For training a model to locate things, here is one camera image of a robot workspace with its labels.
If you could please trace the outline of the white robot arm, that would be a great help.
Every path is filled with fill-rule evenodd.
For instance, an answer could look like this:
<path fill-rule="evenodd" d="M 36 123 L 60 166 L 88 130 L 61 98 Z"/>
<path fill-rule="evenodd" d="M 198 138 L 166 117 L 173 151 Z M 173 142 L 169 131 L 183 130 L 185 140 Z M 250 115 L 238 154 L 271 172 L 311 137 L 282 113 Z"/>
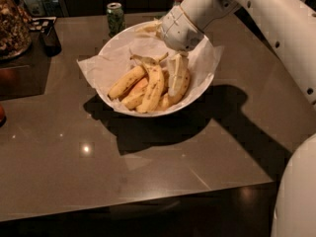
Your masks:
<path fill-rule="evenodd" d="M 189 51 L 202 31 L 235 7 L 246 9 L 310 104 L 316 102 L 316 16 L 301 0 L 184 0 L 158 24 L 171 49 Z M 271 237 L 316 237 L 316 134 L 290 157 L 283 172 Z"/>

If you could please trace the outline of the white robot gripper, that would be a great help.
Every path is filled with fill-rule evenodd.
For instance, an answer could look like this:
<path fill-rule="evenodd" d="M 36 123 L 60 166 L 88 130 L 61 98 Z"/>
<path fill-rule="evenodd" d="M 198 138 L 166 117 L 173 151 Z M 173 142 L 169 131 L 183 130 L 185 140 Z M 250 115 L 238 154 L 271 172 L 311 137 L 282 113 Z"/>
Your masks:
<path fill-rule="evenodd" d="M 174 6 L 160 20 L 151 21 L 135 30 L 138 34 L 150 34 L 161 38 L 175 51 L 191 51 L 203 40 L 204 34 L 187 17 L 180 6 Z M 167 60 L 169 82 L 180 79 L 189 66 L 186 53 L 176 53 Z"/>

